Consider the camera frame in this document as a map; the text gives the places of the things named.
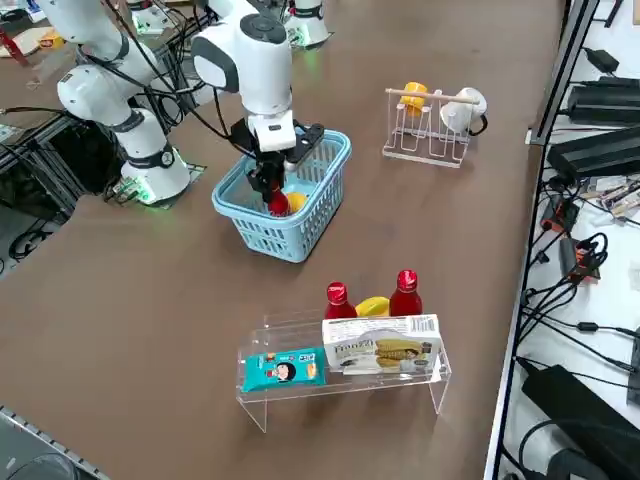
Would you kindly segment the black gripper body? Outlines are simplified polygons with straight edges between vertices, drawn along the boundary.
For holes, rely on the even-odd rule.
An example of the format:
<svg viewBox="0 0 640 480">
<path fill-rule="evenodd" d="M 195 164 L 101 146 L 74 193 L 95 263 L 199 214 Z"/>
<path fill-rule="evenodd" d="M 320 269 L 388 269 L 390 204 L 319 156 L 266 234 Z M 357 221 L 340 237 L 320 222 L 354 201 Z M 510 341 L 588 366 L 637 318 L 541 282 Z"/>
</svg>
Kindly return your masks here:
<svg viewBox="0 0 640 480">
<path fill-rule="evenodd" d="M 260 173 L 297 170 L 324 137 L 323 125 L 293 117 L 248 117 L 231 126 L 230 140 L 255 161 Z"/>
</svg>

